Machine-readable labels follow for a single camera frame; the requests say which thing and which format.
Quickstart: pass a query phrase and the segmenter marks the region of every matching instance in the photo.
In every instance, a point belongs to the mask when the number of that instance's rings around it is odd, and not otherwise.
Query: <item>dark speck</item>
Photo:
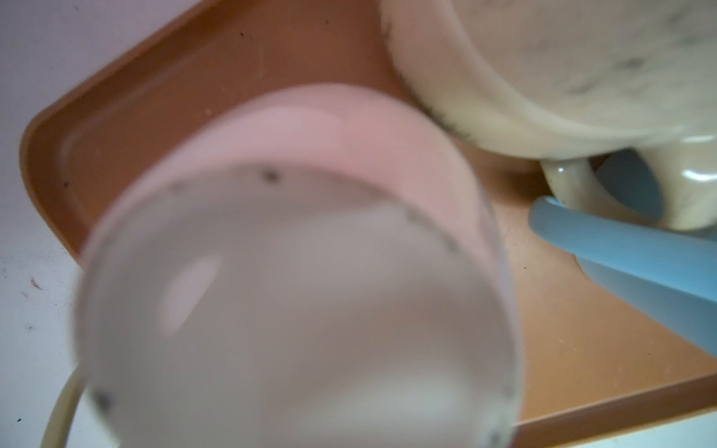
[[[180,194],[184,190],[185,187],[186,187],[185,182],[181,182],[181,181],[175,182],[174,184],[171,184],[169,186],[169,191],[171,191],[172,193],[175,193],[175,194]]]
[[[685,5],[685,6],[680,7],[677,11],[673,12],[672,14],[670,14],[667,17],[667,19],[665,20],[665,25],[667,25],[670,28],[676,27],[677,25],[680,24],[682,19],[685,18],[685,16],[687,15],[688,12],[690,12],[689,6]]]
[[[692,47],[702,42],[704,39],[697,36],[683,36],[677,40],[677,45],[680,47]]]
[[[278,184],[281,181],[281,176],[274,170],[265,170],[262,173],[262,177],[269,184]]]
[[[484,3],[488,6],[502,6],[510,8],[516,0],[485,0]]]
[[[386,32],[390,34],[390,25]],[[411,83],[402,73],[395,72],[395,75],[397,78],[399,78],[403,86],[406,88],[406,93],[408,93],[408,96],[410,96],[410,98],[418,104],[418,106],[423,110],[423,112],[426,113],[426,115],[428,115],[429,117],[431,117],[433,121],[438,124],[438,126],[440,126],[447,133],[456,135],[457,137],[465,140],[468,143],[473,144],[474,146],[480,146],[480,142],[476,141],[473,135],[470,135],[469,133],[458,129],[456,125],[452,124],[448,120],[448,117],[444,113],[436,110],[435,108],[432,108],[428,105],[428,103],[423,101],[418,95],[417,91],[411,86]]]
[[[645,58],[642,57],[631,57],[624,61],[618,61],[615,63],[614,68],[616,70],[637,70],[645,65]]]
[[[636,87],[629,87],[624,90],[625,96],[630,98],[639,98],[647,90],[647,85],[638,85]]]
[[[448,248],[448,252],[454,254],[458,252],[458,244],[456,244],[455,241],[453,241],[453,238],[451,237],[445,237],[445,243],[446,247]]]
[[[384,38],[384,44],[386,44],[386,46],[391,42],[392,28],[393,24],[391,22],[386,21],[385,23],[381,23],[381,36]]]
[[[406,218],[408,219],[408,222],[412,224],[416,224],[418,222],[418,215],[411,209],[406,212]]]
[[[576,87],[570,87],[566,92],[568,95],[583,95],[593,90],[599,83],[597,80],[590,80]]]
[[[548,40],[544,37],[542,39],[526,42],[524,48],[527,52],[540,53],[547,50],[549,45]]]
[[[32,287],[42,291],[42,287],[35,281],[35,277],[30,278],[30,285],[32,285]]]
[[[490,435],[490,446],[492,448],[498,448],[500,446],[500,434],[497,431],[494,431]]]
[[[106,392],[93,391],[92,398],[104,414],[106,414],[110,410],[110,407],[112,407],[112,399]]]

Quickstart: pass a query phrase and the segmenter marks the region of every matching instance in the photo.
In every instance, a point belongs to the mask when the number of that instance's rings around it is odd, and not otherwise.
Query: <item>mug handle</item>
[[[648,282],[577,257],[590,280],[702,350],[717,356],[717,301]]]
[[[40,448],[65,448],[67,435],[70,433],[72,420],[75,418],[77,403],[82,395],[82,380],[80,368],[76,368],[70,375],[57,397],[45,427]]]
[[[717,302],[717,242],[591,216],[550,196],[533,204],[528,223],[577,257]]]
[[[717,138],[696,135],[637,151],[650,167],[663,198],[659,222],[624,206],[597,179],[588,159],[541,162],[553,195],[574,210],[678,231],[717,223]]]

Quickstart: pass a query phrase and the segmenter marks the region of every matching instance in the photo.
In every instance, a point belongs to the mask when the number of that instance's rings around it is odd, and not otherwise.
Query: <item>table surface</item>
[[[74,365],[70,304],[79,270],[25,194],[17,160],[22,131],[42,108],[194,3],[0,2],[0,447],[39,445]],[[715,420],[713,413],[685,424],[706,434]],[[679,425],[672,433],[687,430]],[[633,439],[613,440],[634,446]],[[707,446],[694,439],[690,447]],[[69,446],[116,445],[83,399]]]

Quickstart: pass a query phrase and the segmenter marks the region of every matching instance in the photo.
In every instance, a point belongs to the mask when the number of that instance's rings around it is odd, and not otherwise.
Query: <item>pink cup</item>
[[[82,260],[79,370],[123,446],[510,439],[522,363],[490,204],[381,93],[241,105],[135,182]]]

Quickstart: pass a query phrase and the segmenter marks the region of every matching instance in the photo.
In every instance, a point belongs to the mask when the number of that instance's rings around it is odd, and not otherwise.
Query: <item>orange tray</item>
[[[367,0],[204,1],[40,113],[20,149],[27,191],[77,256],[144,170],[213,117],[288,85],[366,85],[410,102]],[[503,231],[526,397],[513,446],[566,444],[717,406],[717,359],[590,282],[535,237],[537,163],[461,144]]]

